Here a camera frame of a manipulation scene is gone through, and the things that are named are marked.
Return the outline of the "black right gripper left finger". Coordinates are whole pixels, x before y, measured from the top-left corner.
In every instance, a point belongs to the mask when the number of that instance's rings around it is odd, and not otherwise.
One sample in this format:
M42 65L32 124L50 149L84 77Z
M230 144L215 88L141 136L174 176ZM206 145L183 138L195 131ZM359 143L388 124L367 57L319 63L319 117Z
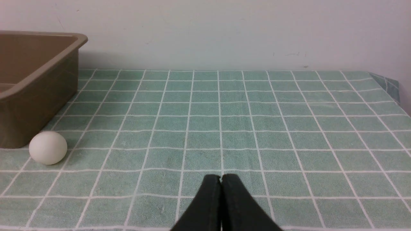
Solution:
M205 175L194 199L172 231L220 231L222 187L218 175Z

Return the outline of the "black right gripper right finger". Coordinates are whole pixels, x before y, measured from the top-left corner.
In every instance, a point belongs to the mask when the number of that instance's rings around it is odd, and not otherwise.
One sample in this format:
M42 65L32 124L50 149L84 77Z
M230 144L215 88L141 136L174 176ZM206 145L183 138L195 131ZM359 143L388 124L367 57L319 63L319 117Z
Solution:
M222 177L223 231L281 231L253 199L236 174Z

